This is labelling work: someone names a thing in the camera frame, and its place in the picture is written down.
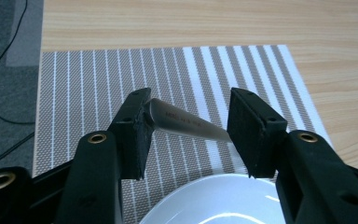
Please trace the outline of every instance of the table surface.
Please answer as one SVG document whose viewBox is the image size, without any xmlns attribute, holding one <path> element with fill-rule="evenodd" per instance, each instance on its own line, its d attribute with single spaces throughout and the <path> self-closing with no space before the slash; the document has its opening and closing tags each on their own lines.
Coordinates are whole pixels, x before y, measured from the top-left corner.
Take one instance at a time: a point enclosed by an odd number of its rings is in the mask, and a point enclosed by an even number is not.
<svg viewBox="0 0 358 224">
<path fill-rule="evenodd" d="M 358 0 L 48 0 L 42 52 L 285 44 L 337 154 L 358 168 Z"/>
</svg>

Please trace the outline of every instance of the gray and white striped mat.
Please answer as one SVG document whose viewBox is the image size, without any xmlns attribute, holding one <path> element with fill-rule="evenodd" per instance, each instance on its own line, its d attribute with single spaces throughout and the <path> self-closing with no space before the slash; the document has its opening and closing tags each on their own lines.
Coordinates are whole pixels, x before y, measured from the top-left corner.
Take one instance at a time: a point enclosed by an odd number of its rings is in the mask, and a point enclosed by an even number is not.
<svg viewBox="0 0 358 224">
<path fill-rule="evenodd" d="M 106 130 L 127 95 L 144 87 L 223 128 L 231 87 L 257 93 L 288 122 L 330 142 L 286 46 L 45 52 L 38 94 L 34 175 L 71 160 L 81 136 Z M 123 181 L 126 223 L 206 175 L 246 173 L 234 146 L 154 133 L 145 180 Z"/>
</svg>

